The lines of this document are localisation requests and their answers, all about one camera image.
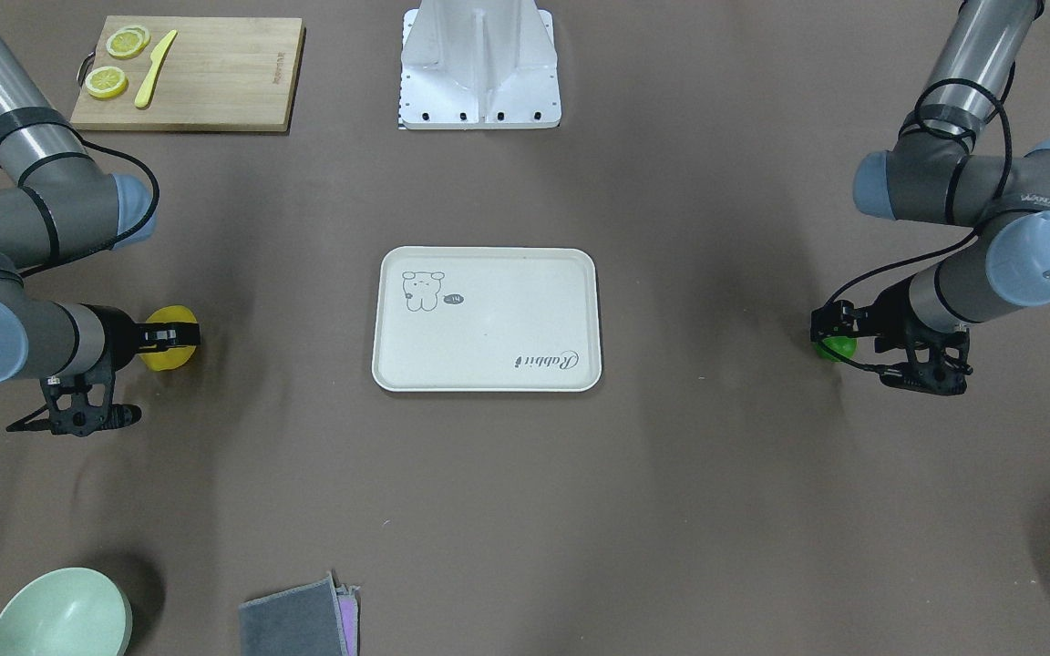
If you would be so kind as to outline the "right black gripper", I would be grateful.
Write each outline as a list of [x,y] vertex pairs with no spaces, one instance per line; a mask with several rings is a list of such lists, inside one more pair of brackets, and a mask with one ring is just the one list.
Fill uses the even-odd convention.
[[88,304],[101,324],[104,348],[90,371],[122,371],[139,353],[164,353],[170,350],[200,347],[201,331],[196,323],[134,323],[132,317],[114,306]]

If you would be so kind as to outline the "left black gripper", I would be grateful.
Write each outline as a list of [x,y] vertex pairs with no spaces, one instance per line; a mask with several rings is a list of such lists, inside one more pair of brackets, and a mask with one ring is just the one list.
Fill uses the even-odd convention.
[[811,313],[811,341],[826,339],[874,339],[876,353],[897,350],[915,354],[908,323],[912,317],[908,292],[882,292],[868,306],[854,306],[847,300],[826,303]]

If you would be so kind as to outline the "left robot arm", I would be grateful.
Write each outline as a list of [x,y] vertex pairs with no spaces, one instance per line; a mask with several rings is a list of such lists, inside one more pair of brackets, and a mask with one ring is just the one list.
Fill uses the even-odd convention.
[[1014,153],[1007,92],[1042,1],[962,1],[956,25],[891,149],[860,162],[857,208],[876,219],[965,230],[928,267],[857,306],[842,288],[811,315],[822,357],[854,365],[859,339],[892,365],[884,378],[968,374],[975,325],[1050,303],[1050,137]]

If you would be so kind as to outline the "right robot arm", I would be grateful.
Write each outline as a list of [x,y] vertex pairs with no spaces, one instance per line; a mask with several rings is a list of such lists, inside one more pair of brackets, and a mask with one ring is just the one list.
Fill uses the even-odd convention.
[[155,175],[104,173],[92,150],[0,36],[0,170],[13,182],[0,190],[0,383],[119,371],[136,354],[175,352],[187,361],[200,347],[200,325],[180,306],[135,323],[111,306],[26,295],[26,277],[144,241],[154,230]]

